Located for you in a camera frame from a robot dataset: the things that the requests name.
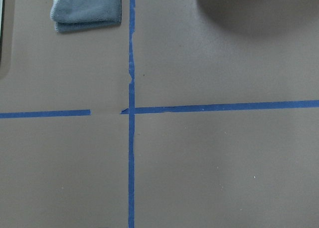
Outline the grey folded cloth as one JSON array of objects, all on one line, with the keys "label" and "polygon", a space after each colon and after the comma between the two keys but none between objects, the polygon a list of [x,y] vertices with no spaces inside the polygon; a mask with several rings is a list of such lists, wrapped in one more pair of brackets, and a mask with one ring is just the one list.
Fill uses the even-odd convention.
[{"label": "grey folded cloth", "polygon": [[59,33],[119,25],[122,0],[53,0],[50,18]]}]

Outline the cream bear serving tray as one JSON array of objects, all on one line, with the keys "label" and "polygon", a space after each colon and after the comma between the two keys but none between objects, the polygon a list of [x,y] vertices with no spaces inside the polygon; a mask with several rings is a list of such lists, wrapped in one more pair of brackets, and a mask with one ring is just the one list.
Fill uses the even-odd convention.
[{"label": "cream bear serving tray", "polygon": [[5,0],[0,0],[0,53],[2,54],[3,22]]}]

